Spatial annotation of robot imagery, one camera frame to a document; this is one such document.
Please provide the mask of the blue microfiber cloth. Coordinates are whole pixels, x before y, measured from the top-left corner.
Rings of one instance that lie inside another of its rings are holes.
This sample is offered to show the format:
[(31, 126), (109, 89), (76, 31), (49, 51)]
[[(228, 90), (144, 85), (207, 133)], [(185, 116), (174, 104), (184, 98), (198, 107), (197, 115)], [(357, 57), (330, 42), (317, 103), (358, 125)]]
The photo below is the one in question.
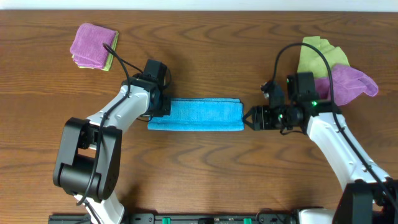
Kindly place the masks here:
[(242, 131), (243, 104), (234, 98), (173, 98), (170, 114), (155, 117), (156, 131)]

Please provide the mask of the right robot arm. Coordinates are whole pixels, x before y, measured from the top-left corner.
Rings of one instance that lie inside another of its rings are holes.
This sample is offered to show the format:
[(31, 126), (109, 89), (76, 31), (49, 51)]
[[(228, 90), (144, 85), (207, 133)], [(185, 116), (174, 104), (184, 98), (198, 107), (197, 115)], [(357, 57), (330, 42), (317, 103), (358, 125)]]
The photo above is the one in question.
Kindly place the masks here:
[(255, 131), (304, 133), (326, 157), (343, 189), (335, 210), (306, 208), (296, 223), (397, 223), (397, 181), (380, 168), (349, 130), (329, 101), (254, 106), (243, 117)]

